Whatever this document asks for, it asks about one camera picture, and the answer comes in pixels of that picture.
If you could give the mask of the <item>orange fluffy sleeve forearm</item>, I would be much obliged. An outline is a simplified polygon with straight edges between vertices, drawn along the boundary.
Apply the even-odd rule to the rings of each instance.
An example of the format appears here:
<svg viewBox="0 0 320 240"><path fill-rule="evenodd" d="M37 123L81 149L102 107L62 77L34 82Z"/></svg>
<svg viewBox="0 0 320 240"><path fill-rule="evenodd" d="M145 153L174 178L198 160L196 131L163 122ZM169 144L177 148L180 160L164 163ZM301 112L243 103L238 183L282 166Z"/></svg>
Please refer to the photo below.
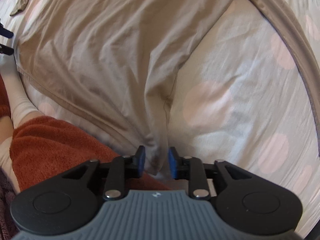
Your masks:
<svg viewBox="0 0 320 240"><path fill-rule="evenodd" d="M9 114L8 98L1 99L1 117ZM80 128L42 114L14 129L9 148L20 192L81 163L109 163L116 152Z"/></svg>

